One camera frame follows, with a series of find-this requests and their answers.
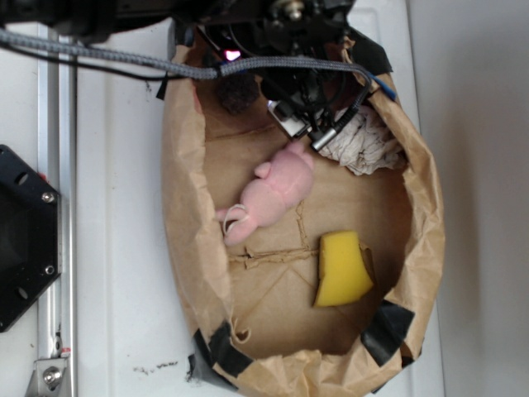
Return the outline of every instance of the crumpled white fabric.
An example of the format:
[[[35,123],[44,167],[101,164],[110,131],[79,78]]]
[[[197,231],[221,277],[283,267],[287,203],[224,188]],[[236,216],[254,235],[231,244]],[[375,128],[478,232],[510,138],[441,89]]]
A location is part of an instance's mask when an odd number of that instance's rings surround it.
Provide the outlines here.
[[[346,109],[339,111],[339,119]],[[336,160],[355,175],[371,175],[379,168],[392,170],[404,166],[403,148],[393,137],[378,113],[361,106],[349,124],[323,149],[320,154]]]

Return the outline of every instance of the brown cardboard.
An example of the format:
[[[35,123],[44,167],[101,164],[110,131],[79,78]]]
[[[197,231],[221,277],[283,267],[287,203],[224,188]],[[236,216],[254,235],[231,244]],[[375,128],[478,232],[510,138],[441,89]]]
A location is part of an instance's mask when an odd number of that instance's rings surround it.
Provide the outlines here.
[[[186,52],[179,48],[179,57]],[[214,369],[244,395],[365,395],[402,369],[401,354],[418,358],[441,280],[441,188],[431,153],[375,84],[369,101],[408,166],[359,177],[314,153],[310,197],[227,250],[215,208],[236,203],[253,169],[287,140],[263,98],[232,116],[215,99],[215,84],[173,81],[165,97],[164,215],[189,331],[208,342],[231,324],[231,343],[254,361],[236,378]],[[355,304],[315,309],[318,239],[343,229],[370,248],[375,287]],[[379,367],[359,335],[382,299],[416,315],[401,351]]]

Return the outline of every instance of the sponge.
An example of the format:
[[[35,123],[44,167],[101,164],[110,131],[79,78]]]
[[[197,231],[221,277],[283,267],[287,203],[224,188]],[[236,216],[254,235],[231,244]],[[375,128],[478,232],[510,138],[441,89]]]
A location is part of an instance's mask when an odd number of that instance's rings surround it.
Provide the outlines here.
[[[351,304],[373,288],[356,232],[332,232],[322,236],[319,272],[316,307]]]

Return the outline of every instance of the black plate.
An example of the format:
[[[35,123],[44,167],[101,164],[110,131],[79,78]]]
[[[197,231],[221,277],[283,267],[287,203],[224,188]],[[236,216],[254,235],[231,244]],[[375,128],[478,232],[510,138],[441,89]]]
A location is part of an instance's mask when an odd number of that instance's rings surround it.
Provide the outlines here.
[[[59,277],[59,194],[0,145],[0,332]]]

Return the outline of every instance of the brown fuzzy ball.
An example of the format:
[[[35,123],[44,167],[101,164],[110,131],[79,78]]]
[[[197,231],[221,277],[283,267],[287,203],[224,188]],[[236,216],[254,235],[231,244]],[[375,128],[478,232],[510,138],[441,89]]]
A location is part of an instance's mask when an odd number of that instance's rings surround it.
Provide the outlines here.
[[[233,115],[244,112],[260,96],[253,74],[232,74],[221,80],[216,90],[224,108]]]

